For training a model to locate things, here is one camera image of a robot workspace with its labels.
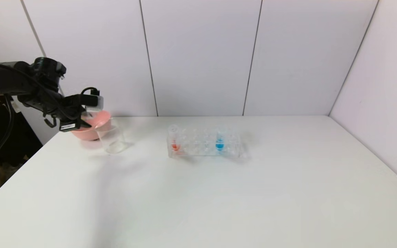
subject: table surface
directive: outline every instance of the table surface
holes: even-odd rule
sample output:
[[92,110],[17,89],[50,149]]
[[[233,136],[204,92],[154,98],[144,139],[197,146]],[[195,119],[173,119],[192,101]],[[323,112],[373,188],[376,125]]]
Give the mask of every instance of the table surface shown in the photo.
[[[326,116],[126,117],[130,147],[59,133],[0,189],[0,248],[397,247],[397,175]],[[244,156],[168,158],[230,124]]]

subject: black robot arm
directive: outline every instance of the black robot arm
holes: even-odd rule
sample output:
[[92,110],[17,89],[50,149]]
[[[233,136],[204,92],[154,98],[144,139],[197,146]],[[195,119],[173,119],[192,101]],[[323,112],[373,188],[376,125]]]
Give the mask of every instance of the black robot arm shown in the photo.
[[[90,89],[90,94],[63,97],[59,94],[59,80],[66,73],[60,62],[50,58],[36,58],[33,64],[23,61],[0,63],[0,94],[17,96],[27,107],[42,111],[44,120],[50,127],[55,127],[60,120],[59,130],[67,132],[91,127],[81,119],[87,110],[99,111],[103,107],[103,98],[99,91]],[[53,123],[46,118],[50,115]]]

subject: white wall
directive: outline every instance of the white wall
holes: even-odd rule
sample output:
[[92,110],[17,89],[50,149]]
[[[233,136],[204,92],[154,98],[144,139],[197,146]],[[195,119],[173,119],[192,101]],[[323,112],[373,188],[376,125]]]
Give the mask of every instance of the white wall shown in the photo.
[[397,0],[381,0],[331,117],[397,173]]
[[66,95],[101,91],[114,116],[156,116],[139,0],[25,0]]
[[261,0],[142,0],[160,116],[242,115]]
[[377,0],[264,0],[245,115],[328,115]]
[[[0,62],[33,63],[35,58],[42,56],[21,2],[0,0]],[[50,128],[44,123],[41,112],[24,107],[16,98],[14,99],[43,144],[58,132],[57,128]]]

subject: red liquid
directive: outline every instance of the red liquid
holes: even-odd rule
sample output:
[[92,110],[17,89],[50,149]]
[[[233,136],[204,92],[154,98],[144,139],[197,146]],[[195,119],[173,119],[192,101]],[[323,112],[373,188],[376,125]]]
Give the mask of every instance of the red liquid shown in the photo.
[[171,146],[172,146],[172,149],[173,149],[174,151],[178,151],[178,150],[180,149],[180,145],[172,144]]

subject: blue liquid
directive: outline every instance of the blue liquid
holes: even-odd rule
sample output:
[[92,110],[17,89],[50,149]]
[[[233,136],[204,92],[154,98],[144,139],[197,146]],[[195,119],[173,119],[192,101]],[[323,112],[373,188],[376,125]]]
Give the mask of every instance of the blue liquid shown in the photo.
[[223,148],[225,147],[225,143],[223,142],[223,140],[221,138],[217,139],[217,141],[215,142],[215,147],[219,151],[223,150]]

